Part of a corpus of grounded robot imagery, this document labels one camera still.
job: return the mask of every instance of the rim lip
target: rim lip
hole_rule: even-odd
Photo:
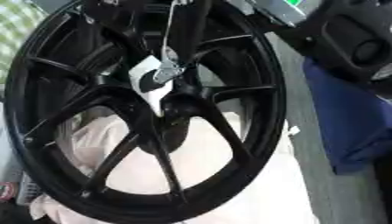
[[[35,32],[33,35],[35,36],[41,36],[42,34],[45,32],[46,27],[53,22],[53,20],[55,18],[57,18],[58,16],[61,16],[61,14],[64,12],[64,10],[68,7],[72,7],[74,5],[76,5],[78,2],[75,3],[70,3],[68,6],[65,6],[65,8],[62,8],[61,10],[59,10],[58,12],[56,12],[55,14],[51,15]],[[233,6],[229,6],[226,5],[224,6],[225,8],[229,9],[229,7],[233,7]],[[243,15],[241,13],[235,13],[237,14],[237,16],[240,16],[240,21],[246,19],[245,17],[243,17]],[[270,44],[267,42],[267,40],[265,39],[265,37],[263,35],[261,35],[260,33],[257,33],[257,31],[252,31],[257,38],[262,42],[263,46],[261,47],[262,50],[264,50],[264,57],[265,59],[269,59],[270,62],[269,63],[265,63],[266,67],[269,67],[269,70],[271,70],[272,73],[276,73],[277,76],[275,78],[283,78],[282,75],[282,71],[280,70],[280,66],[277,62],[277,59],[275,57],[270,47]],[[36,40],[32,41],[31,39],[29,39],[27,41],[27,43],[24,45],[24,47],[22,48],[21,51],[19,51],[16,60],[14,61],[13,65],[12,65],[12,69],[11,69],[11,74],[15,73],[19,68],[18,65],[19,64],[25,64],[25,53],[27,50],[31,50],[29,48],[32,48],[32,45],[35,44]],[[270,135],[272,136],[272,138],[268,139],[268,141],[266,143],[264,143],[264,147],[262,145],[259,145],[260,147],[263,147],[265,149],[264,153],[265,156],[263,157],[264,160],[258,159],[257,162],[258,164],[249,164],[249,168],[243,168],[243,170],[246,170],[247,172],[245,173],[246,175],[244,175],[244,177],[242,178],[243,181],[239,181],[238,185],[233,185],[232,187],[227,187],[227,189],[225,189],[225,191],[221,191],[221,192],[210,192],[211,195],[213,195],[213,198],[215,198],[215,201],[210,200],[211,199],[211,195],[210,197],[204,197],[204,199],[202,199],[198,205],[194,206],[195,208],[193,210],[197,210],[197,212],[191,211],[191,210],[181,210],[180,212],[182,213],[180,217],[176,217],[176,216],[154,216],[154,217],[150,217],[150,220],[146,221],[145,219],[139,220],[137,217],[133,216],[134,214],[132,213],[122,213],[120,211],[116,211],[115,209],[112,210],[106,210],[106,207],[99,207],[95,204],[91,204],[91,203],[84,203],[81,202],[79,200],[74,200],[72,198],[70,198],[70,195],[67,189],[65,189],[63,186],[59,185],[59,183],[53,183],[52,181],[48,181],[48,180],[43,180],[41,179],[39,176],[40,174],[42,174],[42,171],[40,169],[34,169],[34,166],[36,164],[36,161],[33,157],[31,157],[28,153],[26,153],[25,151],[27,151],[27,149],[24,146],[24,142],[23,142],[23,137],[20,135],[20,133],[22,133],[22,131],[20,131],[19,127],[18,127],[18,116],[17,116],[17,111],[20,111],[20,108],[18,108],[19,105],[15,105],[12,102],[18,102],[19,100],[23,100],[23,96],[25,95],[25,90],[23,89],[23,91],[19,92],[13,88],[15,87],[16,81],[15,81],[15,77],[13,77],[12,75],[10,75],[10,78],[7,80],[7,88],[6,88],[6,98],[9,99],[8,101],[6,101],[5,103],[5,118],[6,118],[6,122],[7,122],[7,127],[8,127],[8,131],[10,133],[10,138],[12,140],[12,144],[14,146],[15,152],[17,153],[18,157],[20,158],[22,164],[24,165],[24,167],[30,167],[31,169],[27,170],[29,172],[29,174],[34,178],[34,180],[37,180],[38,184],[40,186],[43,186],[44,189],[47,190],[47,193],[51,196],[53,196],[56,200],[60,201],[61,203],[64,203],[67,206],[70,206],[72,208],[75,208],[75,210],[78,211],[84,211],[84,214],[90,216],[90,217],[94,217],[100,220],[105,220],[105,221],[113,221],[116,223],[122,223],[122,222],[129,222],[129,221],[136,221],[137,223],[162,223],[164,222],[174,222],[174,221],[180,221],[183,220],[183,218],[192,218],[195,215],[199,215],[199,214],[203,214],[205,212],[208,212],[210,210],[212,210],[213,208],[216,208],[217,206],[223,204],[224,202],[226,202],[227,200],[230,200],[232,198],[232,196],[236,195],[237,193],[239,193],[245,186],[247,186],[250,181],[256,176],[256,174],[258,174],[258,172],[264,167],[264,165],[266,164],[266,162],[268,161],[268,159],[270,158],[270,155],[272,154],[273,150],[275,149],[275,146],[277,145],[277,141],[280,137],[281,134],[281,130],[283,127],[283,123],[284,123],[284,115],[285,115],[285,90],[284,90],[284,84],[282,85],[276,85],[276,87],[278,88],[278,90],[276,91],[274,97],[276,98],[274,100],[274,102],[278,101],[280,102],[280,105],[274,105],[275,107],[278,107],[279,109],[275,109],[276,114],[275,119],[271,119],[274,120],[274,122],[270,125],[271,126],[271,130],[270,130]],[[53,187],[53,184],[57,187],[58,191],[52,191],[51,189],[55,188]]]

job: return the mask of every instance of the red object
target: red object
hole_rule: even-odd
[[[14,183],[0,183],[0,201],[8,201],[17,194],[17,185]]]

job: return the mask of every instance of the gray floor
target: gray floor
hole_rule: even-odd
[[[53,11],[67,0],[33,0]],[[387,223],[373,169],[350,176],[333,175],[321,143],[318,120],[301,70],[303,59],[276,37],[271,38],[285,71],[288,119],[301,132],[293,137],[314,214],[322,224]]]

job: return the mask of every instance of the black wheel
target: black wheel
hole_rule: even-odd
[[[77,10],[79,4],[70,3],[51,15],[26,41],[10,70],[6,121],[31,177],[67,207],[113,223],[183,221],[211,211],[243,190],[270,159],[285,118],[282,71],[258,27],[235,7],[217,1],[193,65],[174,81],[174,90],[162,103],[165,116],[157,118],[130,85],[127,74],[138,63],[137,55],[124,51],[121,40],[106,35],[98,24],[86,22]],[[138,31],[145,36],[140,48],[157,57],[168,10],[166,3],[148,5]],[[200,66],[224,85],[206,86],[200,80]],[[231,99],[239,99],[247,111],[242,137],[217,106]],[[118,114],[128,124],[129,134],[88,177],[60,149],[58,130],[96,106]],[[170,152],[182,144],[195,116],[226,139],[233,157],[210,178],[183,189]],[[105,185],[113,168],[137,145],[161,164],[168,193],[132,194]]]

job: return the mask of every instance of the white cloth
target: white cloth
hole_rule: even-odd
[[[240,129],[240,119],[236,114],[226,113],[225,116],[235,130]],[[74,154],[83,164],[81,169],[84,172],[95,169],[127,132],[125,123],[115,115],[95,120],[78,131],[73,137]],[[191,120],[185,143],[171,154],[174,168],[184,187],[193,186],[210,177],[231,157],[231,150],[223,138],[207,122],[197,118]],[[169,190],[156,159],[140,149],[130,153],[112,171],[107,186],[128,193],[167,193]],[[31,215],[39,219],[45,214],[59,224],[105,223],[77,214],[42,195],[31,204]],[[293,156],[287,127],[275,155],[250,186],[227,204],[187,220],[186,223],[319,223],[312,213],[304,179]]]

